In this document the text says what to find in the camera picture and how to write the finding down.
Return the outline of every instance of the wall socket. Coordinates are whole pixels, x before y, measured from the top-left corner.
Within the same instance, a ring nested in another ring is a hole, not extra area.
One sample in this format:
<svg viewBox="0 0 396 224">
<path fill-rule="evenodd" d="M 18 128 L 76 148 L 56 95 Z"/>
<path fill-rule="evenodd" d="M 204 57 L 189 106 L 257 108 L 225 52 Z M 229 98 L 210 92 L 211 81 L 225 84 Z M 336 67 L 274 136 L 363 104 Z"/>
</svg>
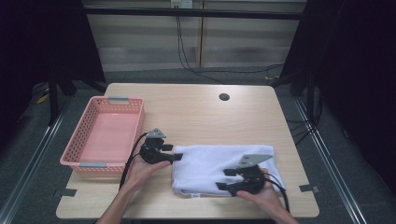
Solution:
<svg viewBox="0 0 396 224">
<path fill-rule="evenodd" d="M 171 0 L 171 8 L 192 8 L 192 0 Z"/>
</svg>

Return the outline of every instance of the wooden table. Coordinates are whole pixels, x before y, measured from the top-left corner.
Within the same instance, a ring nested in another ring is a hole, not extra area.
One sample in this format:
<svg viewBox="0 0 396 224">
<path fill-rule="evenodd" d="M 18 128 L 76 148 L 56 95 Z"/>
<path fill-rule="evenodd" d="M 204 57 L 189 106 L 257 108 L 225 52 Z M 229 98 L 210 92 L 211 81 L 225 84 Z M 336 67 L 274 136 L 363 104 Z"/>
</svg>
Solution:
<svg viewBox="0 0 396 224">
<path fill-rule="evenodd" d="M 219 95 L 227 93 L 228 101 Z M 276 167 L 285 183 L 295 217 L 315 217 L 318 205 L 307 185 L 300 157 L 273 88 L 264 86 L 111 84 L 107 96 L 133 96 L 145 101 L 143 132 L 160 128 L 165 143 L 189 145 L 272 145 Z M 238 197 L 183 198 L 171 188 L 171 167 L 158 171 L 131 200 L 125 217 L 145 218 L 264 218 L 255 205 Z M 120 175 L 73 172 L 63 196 L 59 218 L 98 218 L 117 194 Z"/>
</svg>

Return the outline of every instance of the folded towel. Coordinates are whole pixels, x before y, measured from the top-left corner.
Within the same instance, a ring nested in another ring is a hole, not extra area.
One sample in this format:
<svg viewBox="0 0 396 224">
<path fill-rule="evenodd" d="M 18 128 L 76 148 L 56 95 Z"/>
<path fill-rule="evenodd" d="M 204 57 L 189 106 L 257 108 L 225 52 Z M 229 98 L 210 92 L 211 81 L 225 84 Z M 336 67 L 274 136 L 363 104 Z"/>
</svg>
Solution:
<svg viewBox="0 0 396 224">
<path fill-rule="evenodd" d="M 227 190 L 219 190 L 216 182 L 232 184 L 242 181 L 242 176 L 226 176 L 223 170 L 237 168 L 242 156 L 247 154 L 273 156 L 272 159 L 258 165 L 268 169 L 268 173 L 276 177 L 271 179 L 284 186 L 275 166 L 272 146 L 177 146 L 174 152 L 183 153 L 181 161 L 173 163 L 172 188 L 176 193 L 230 196 Z"/>
</svg>

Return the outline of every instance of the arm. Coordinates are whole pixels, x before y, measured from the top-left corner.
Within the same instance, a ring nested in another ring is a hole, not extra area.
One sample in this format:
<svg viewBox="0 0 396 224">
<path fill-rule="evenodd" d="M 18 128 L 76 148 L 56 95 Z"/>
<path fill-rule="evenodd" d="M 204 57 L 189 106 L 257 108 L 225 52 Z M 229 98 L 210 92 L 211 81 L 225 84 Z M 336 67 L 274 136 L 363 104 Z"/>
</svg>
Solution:
<svg viewBox="0 0 396 224">
<path fill-rule="evenodd" d="M 168 165 L 170 165 L 169 161 L 148 164 L 143 161 L 140 155 L 137 155 L 132 161 L 124 185 L 96 223 L 120 223 L 134 193 L 142 187 L 146 179 L 155 171 Z"/>
<path fill-rule="evenodd" d="M 282 203 L 277 198 L 273 185 L 268 181 L 265 182 L 262 191 L 256 195 L 243 190 L 239 190 L 236 194 L 247 201 L 255 203 L 264 213 L 278 224 L 298 223 L 297 220 L 283 207 Z"/>
</svg>

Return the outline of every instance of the pink basket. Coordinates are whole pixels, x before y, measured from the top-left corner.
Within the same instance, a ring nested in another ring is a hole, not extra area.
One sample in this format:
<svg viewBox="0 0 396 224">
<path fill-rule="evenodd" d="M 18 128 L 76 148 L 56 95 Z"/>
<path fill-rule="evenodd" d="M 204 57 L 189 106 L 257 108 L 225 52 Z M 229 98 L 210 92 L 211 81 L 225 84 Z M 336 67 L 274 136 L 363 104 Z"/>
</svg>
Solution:
<svg viewBox="0 0 396 224">
<path fill-rule="evenodd" d="M 78 172 L 122 173 L 141 134 L 143 119 L 143 99 L 92 97 L 61 164 Z"/>
</svg>

